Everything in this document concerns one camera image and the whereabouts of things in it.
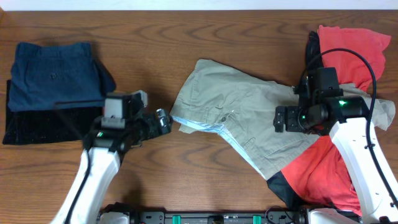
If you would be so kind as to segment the khaki shorts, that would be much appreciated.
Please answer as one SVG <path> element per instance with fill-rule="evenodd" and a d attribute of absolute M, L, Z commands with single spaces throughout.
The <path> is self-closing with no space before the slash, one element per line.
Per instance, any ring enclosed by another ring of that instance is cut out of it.
<path fill-rule="evenodd" d="M 296 106 L 289 86 L 264 81 L 213 60 L 200 59 L 170 114 L 180 131 L 220 135 L 268 180 L 317 140 L 316 134 L 274 130 L 277 106 Z"/>

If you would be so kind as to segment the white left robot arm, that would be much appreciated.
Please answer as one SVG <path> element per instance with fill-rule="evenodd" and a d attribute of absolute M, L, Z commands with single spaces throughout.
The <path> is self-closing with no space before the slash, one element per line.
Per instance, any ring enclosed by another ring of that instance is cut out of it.
<path fill-rule="evenodd" d="M 116 116 L 105 113 L 95 119 L 83 140 L 78 173 L 52 223 L 96 223 L 104 196 L 132 146 L 171 132 L 166 110 L 154 114 L 138 110 Z"/>

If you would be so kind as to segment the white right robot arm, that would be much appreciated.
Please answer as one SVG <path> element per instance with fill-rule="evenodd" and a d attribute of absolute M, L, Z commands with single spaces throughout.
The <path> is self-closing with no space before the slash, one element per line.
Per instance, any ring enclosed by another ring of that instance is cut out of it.
<path fill-rule="evenodd" d="M 282 173 L 304 200 L 331 202 L 363 223 L 397 223 L 397 181 L 378 143 L 372 111 L 360 96 L 278 106 L 274 126 L 316 141 Z"/>

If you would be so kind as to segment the red cloth garment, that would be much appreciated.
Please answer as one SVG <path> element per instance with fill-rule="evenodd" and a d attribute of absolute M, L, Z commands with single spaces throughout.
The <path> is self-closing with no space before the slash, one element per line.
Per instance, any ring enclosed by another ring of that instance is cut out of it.
<path fill-rule="evenodd" d="M 335 205 L 343 210 L 360 210 L 363 219 L 397 219 L 397 181 L 374 135 L 375 97 L 367 104 L 361 96 L 345 96 L 338 83 L 336 68 L 325 67 L 323 55 L 350 54 L 377 81 L 370 63 L 354 50 L 321 49 L 316 32 L 308 36 L 306 69 L 294 87 L 297 106 L 278 106 L 274 126 L 277 132 L 316 134 L 311 146 L 329 150 L 340 158 L 329 162 L 324 172 L 311 181 L 299 162 L 289 185 L 306 202 Z"/>

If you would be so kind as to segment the folded navy blue shorts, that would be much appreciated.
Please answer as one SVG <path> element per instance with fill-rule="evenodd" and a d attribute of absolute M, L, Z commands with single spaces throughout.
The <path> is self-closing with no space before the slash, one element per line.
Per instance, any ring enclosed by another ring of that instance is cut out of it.
<path fill-rule="evenodd" d="M 116 84 L 92 54 L 91 44 L 42 47 L 21 42 L 11 68 L 8 107 L 13 112 L 100 107 Z"/>

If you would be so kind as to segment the folded black corduroy garment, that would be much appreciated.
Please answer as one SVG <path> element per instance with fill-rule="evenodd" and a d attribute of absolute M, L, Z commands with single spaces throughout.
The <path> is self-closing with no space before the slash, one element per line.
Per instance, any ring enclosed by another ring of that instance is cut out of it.
<path fill-rule="evenodd" d="M 3 144 L 26 145 L 76 141 L 86 135 L 99 115 L 98 103 L 82 103 L 83 100 L 102 99 L 99 82 L 42 81 L 40 93 L 31 94 L 44 100 L 48 110 L 12 112 L 6 108 L 6 132 Z"/>

